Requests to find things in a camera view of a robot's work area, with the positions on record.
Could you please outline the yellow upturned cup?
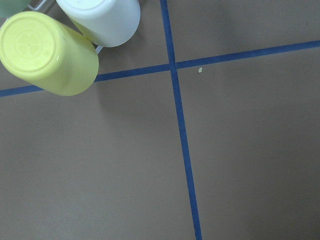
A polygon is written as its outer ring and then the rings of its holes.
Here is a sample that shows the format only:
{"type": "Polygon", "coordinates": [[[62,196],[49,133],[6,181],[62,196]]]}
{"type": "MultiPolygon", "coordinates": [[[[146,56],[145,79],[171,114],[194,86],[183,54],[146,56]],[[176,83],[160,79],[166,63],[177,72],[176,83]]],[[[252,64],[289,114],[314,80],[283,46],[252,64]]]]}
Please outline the yellow upturned cup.
{"type": "Polygon", "coordinates": [[[95,81],[99,58],[77,31],[39,12],[8,18],[0,28],[0,61],[14,76],[59,96],[74,96],[95,81]]]}

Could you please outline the green upturned cup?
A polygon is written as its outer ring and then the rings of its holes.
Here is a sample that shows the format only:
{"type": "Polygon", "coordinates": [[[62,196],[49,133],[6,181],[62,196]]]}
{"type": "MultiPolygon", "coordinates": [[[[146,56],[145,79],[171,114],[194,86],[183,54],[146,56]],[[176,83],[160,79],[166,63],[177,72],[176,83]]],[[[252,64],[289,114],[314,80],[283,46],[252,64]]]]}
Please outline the green upturned cup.
{"type": "Polygon", "coordinates": [[[8,18],[20,13],[30,2],[30,0],[0,0],[0,17],[8,18]]]}

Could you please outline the white upturned cup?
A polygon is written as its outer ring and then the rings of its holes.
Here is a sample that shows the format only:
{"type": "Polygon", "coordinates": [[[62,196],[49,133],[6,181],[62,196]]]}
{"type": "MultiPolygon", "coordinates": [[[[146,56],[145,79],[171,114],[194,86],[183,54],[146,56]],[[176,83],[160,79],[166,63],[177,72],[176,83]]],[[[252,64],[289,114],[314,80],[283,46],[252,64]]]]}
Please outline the white upturned cup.
{"type": "Polygon", "coordinates": [[[141,9],[137,0],[58,0],[57,4],[92,43],[113,48],[137,31],[141,9]]]}

